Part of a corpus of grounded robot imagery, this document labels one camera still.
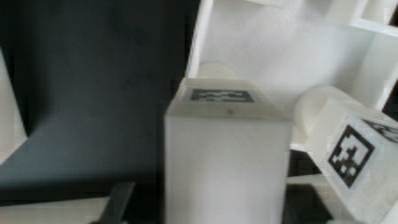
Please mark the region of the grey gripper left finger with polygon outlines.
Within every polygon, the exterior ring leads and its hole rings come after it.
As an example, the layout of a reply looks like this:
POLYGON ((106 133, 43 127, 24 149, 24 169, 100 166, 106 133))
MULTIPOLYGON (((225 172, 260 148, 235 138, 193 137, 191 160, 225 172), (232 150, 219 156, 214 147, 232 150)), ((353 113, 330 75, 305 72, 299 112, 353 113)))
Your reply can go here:
POLYGON ((138 184, 122 182, 116 184, 111 192, 109 202, 100 218, 90 224, 129 224, 127 210, 131 206, 138 184))

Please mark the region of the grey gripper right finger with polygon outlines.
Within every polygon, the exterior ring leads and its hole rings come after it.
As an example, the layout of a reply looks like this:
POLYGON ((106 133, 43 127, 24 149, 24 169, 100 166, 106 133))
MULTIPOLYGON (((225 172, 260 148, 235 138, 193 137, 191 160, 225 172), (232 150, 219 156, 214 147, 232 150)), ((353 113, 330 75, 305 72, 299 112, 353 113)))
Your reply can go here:
POLYGON ((287 224, 328 224, 333 215, 312 185, 287 188, 287 224))

